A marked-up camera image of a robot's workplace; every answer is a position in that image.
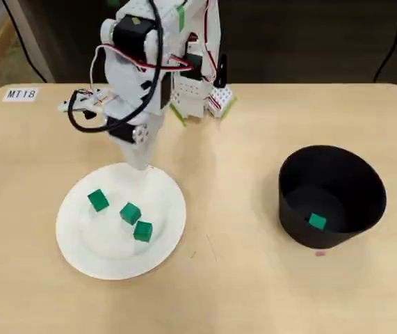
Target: white wire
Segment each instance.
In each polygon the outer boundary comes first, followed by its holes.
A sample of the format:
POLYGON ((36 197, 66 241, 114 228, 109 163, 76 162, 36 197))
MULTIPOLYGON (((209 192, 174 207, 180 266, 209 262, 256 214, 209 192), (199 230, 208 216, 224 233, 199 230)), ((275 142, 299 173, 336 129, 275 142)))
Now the white wire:
MULTIPOLYGON (((92 63, 91 63, 91 65, 90 65, 90 89, 91 89, 91 91, 93 92, 93 95, 96 97, 96 100, 98 100, 98 101, 100 101, 100 99, 98 98, 98 96, 97 96, 97 94, 96 94, 96 90, 95 90, 95 88, 94 88, 94 83, 93 83, 93 70, 94 70, 94 68, 95 68, 95 63, 96 63, 96 60, 97 60, 97 58, 98 58, 98 54, 99 54, 99 50, 100 50, 100 49, 109 49, 109 50, 112 50, 112 51, 114 51, 116 54, 118 54, 118 55, 120 55, 121 57, 127 59, 129 62, 131 62, 132 64, 134 64, 136 67, 144 68, 144 69, 146 69, 146 70, 154 70, 154 68, 153 68, 152 66, 150 66, 150 65, 144 66, 144 65, 142 65, 142 64, 139 64, 139 63, 135 62, 134 59, 128 57, 126 54, 123 54, 122 52, 120 52, 120 50, 118 50, 118 49, 112 47, 111 45, 98 45, 98 46, 96 47, 96 49, 95 49, 95 56, 93 57, 92 63)), ((183 64, 187 65, 188 67, 178 67, 178 68, 175 68, 175 69, 174 69, 174 68, 171 68, 171 69, 169 69, 169 70, 163 70, 163 71, 165 71, 165 72, 185 72, 185 71, 190 71, 190 70, 191 70, 190 64, 188 64, 186 61, 181 61, 181 60, 177 60, 177 59, 175 59, 175 60, 178 61, 179 63, 183 63, 183 64)))

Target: black container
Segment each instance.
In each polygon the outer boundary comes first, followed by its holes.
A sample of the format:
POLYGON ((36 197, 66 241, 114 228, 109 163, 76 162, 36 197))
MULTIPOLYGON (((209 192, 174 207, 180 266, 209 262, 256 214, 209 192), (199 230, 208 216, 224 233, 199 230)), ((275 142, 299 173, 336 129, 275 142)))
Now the black container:
POLYGON ((280 221, 293 239, 311 248, 331 248, 369 230, 386 204, 379 175, 341 148, 303 148, 280 169, 280 221))

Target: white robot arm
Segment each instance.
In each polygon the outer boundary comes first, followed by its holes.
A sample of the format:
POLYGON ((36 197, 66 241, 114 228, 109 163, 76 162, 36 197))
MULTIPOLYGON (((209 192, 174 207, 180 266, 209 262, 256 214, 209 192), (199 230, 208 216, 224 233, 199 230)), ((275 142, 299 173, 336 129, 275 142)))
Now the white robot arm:
POLYGON ((144 170, 169 103, 183 118, 202 118, 206 109, 221 117, 233 102, 218 62, 220 37, 218 0, 130 0, 102 24, 95 54, 106 52, 111 89, 77 91, 61 108, 78 130, 107 131, 127 162, 144 170), (106 124, 84 128, 73 110, 102 113, 106 124))

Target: wooden table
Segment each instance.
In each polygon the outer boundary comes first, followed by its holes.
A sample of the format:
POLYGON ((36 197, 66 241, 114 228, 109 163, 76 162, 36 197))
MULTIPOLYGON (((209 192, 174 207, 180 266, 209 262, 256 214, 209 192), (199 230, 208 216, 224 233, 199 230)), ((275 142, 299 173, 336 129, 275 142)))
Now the wooden table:
POLYGON ((80 274, 55 240, 69 189, 122 160, 57 112, 81 86, 8 104, 0 89, 0 333, 397 333, 397 86, 233 85, 222 122, 169 113, 153 164, 184 192, 186 231, 160 267, 120 282, 80 274), (311 144, 357 153, 388 194, 375 228, 324 257, 277 220, 279 167, 311 144))

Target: green block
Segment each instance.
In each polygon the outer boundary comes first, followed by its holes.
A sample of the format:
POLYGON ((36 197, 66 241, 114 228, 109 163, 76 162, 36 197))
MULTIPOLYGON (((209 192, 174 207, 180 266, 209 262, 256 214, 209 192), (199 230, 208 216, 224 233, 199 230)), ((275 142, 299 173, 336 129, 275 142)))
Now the green block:
POLYGON ((151 223, 146 223, 144 221, 139 221, 136 224, 135 232, 133 232, 133 237, 135 240, 149 242, 152 237, 152 231, 154 227, 151 223))
POLYGON ((130 225, 135 225, 139 218, 141 218, 141 210, 132 203, 127 203, 120 211, 120 216, 130 225))
POLYGON ((326 218, 320 217, 317 214, 311 214, 309 223, 319 230, 323 230, 326 225, 326 218))
POLYGON ((93 207, 95 208, 96 212, 100 212, 104 210, 106 207, 109 206, 106 196, 102 193, 101 189, 93 191, 89 196, 88 199, 90 203, 92 203, 93 207))

